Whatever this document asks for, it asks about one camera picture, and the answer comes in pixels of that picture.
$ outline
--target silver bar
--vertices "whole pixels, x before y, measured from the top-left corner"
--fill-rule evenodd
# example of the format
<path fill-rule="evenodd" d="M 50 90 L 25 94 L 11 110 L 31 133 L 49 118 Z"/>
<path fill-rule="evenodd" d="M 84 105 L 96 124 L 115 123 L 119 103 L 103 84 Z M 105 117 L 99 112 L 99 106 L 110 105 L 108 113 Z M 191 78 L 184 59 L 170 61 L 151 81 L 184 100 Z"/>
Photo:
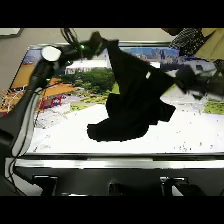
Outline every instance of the silver bar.
<path fill-rule="evenodd" d="M 224 168 L 223 160 L 210 161 L 150 161 L 150 160 L 24 160 L 18 159 L 17 167 L 39 168 L 139 168 L 139 169 L 193 169 L 193 168 Z"/>

